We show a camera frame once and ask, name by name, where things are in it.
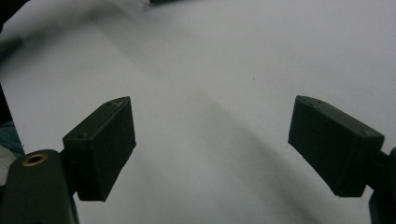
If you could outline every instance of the black object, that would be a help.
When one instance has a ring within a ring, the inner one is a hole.
[[[297,96],[289,143],[340,197],[360,197],[366,185],[374,224],[396,223],[396,149],[380,151],[384,135],[320,100]]]
[[[3,25],[29,0],[2,0],[0,1],[0,33]]]
[[[78,223],[73,194],[105,201],[135,145],[130,98],[101,105],[64,137],[61,153],[41,150],[12,163],[0,223]]]
[[[10,120],[12,120],[12,117],[11,114],[9,113],[7,100],[6,97],[4,96],[3,88],[0,83],[0,125]]]

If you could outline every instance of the white fabric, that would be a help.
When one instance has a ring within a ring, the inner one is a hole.
[[[0,82],[27,153],[131,96],[137,147],[82,224],[367,224],[371,191],[332,195],[288,132],[301,94],[396,146],[395,21],[385,0],[35,0]]]

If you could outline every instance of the screw hole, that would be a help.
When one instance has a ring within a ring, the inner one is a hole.
[[[35,154],[23,160],[23,166],[34,166],[45,161],[49,156],[47,154]]]

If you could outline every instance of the white surface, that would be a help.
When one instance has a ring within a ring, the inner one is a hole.
[[[81,223],[370,223],[371,191],[333,196],[287,139],[301,94],[396,146],[395,21],[394,1],[36,0],[0,82],[27,152],[132,97],[137,147]]]

